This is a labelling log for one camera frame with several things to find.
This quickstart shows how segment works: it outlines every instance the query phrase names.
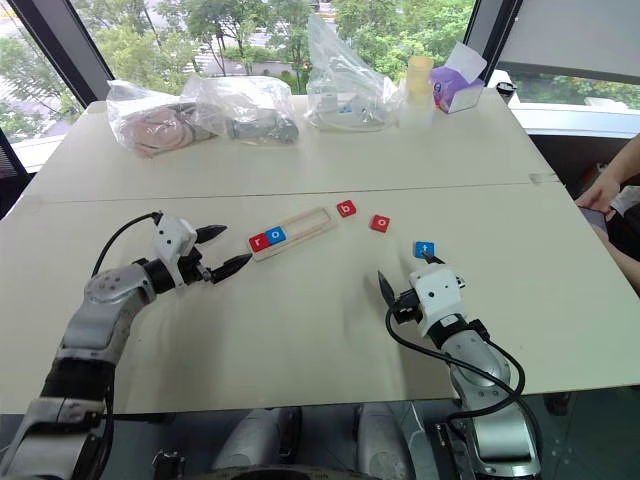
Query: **person's arm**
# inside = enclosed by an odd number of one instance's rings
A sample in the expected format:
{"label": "person's arm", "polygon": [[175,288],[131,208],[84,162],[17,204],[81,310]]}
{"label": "person's arm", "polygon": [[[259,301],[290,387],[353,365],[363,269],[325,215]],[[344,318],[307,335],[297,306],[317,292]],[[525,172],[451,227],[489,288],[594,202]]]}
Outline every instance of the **person's arm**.
{"label": "person's arm", "polygon": [[579,207],[598,210],[610,217],[611,202],[620,185],[640,173],[640,134],[632,138],[613,158],[598,179],[576,200]]}
{"label": "person's arm", "polygon": [[613,257],[613,260],[618,265],[618,268],[622,271],[622,273],[624,273],[624,276],[627,277],[627,280],[629,280],[629,283],[636,291],[636,293],[640,295],[640,262],[618,250],[609,241],[609,237],[600,227],[596,227],[595,225],[592,225],[592,227],[600,237],[600,240],[602,240],[604,246],[607,247],[609,254]]}

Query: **person's hand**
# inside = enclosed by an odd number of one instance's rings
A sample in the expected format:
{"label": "person's hand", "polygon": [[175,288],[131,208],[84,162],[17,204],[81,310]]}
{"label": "person's hand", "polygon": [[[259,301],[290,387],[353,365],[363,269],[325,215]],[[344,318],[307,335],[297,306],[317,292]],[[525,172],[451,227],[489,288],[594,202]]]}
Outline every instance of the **person's hand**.
{"label": "person's hand", "polygon": [[602,212],[607,220],[610,220],[615,214],[615,210],[611,208],[611,202],[618,193],[620,193],[620,183],[605,172],[580,195],[576,205]]}

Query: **glass window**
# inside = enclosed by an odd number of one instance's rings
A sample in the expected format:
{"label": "glass window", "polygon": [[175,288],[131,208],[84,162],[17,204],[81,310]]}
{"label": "glass window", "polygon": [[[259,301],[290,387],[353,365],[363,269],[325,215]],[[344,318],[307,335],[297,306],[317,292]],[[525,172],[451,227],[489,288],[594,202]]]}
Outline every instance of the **glass window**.
{"label": "glass window", "polygon": [[307,17],[324,18],[379,72],[444,62],[474,0],[71,0],[114,75],[179,93],[190,72],[270,75],[306,93]]}
{"label": "glass window", "polygon": [[508,70],[520,103],[582,105],[608,111],[640,110],[640,85]]}
{"label": "glass window", "polygon": [[0,128],[27,170],[39,170],[82,107],[0,0]]}

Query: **plastic bag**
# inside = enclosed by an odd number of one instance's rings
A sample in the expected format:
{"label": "plastic bag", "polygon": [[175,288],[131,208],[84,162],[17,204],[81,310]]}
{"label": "plastic bag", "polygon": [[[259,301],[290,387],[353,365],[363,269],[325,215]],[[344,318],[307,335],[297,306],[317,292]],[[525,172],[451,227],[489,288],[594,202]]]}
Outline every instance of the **plastic bag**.
{"label": "plastic bag", "polygon": [[176,150],[215,136],[193,121],[192,100],[123,80],[109,82],[107,116],[116,140],[142,157]]}
{"label": "plastic bag", "polygon": [[195,99],[201,128],[247,143],[293,143],[298,139],[289,85],[271,77],[200,78],[182,91]]}
{"label": "plastic bag", "polygon": [[315,15],[308,32],[308,120],[320,129],[362,132],[395,123],[402,96],[391,79],[372,70]]}

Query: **blue letter block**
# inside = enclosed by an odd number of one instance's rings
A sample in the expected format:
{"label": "blue letter block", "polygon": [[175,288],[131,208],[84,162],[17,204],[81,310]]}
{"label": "blue letter block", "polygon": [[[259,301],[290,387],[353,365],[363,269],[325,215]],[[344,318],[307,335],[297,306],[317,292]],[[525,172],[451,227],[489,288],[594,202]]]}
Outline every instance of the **blue letter block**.
{"label": "blue letter block", "polygon": [[282,227],[274,227],[264,233],[267,234],[269,245],[275,245],[276,243],[284,242],[287,239],[287,236],[284,234],[284,230],[282,230]]}
{"label": "blue letter block", "polygon": [[415,247],[415,251],[413,252],[413,256],[424,260],[424,257],[422,256],[422,252],[427,252],[427,253],[430,253],[431,255],[435,255],[436,244],[432,242],[416,242],[416,247]]}

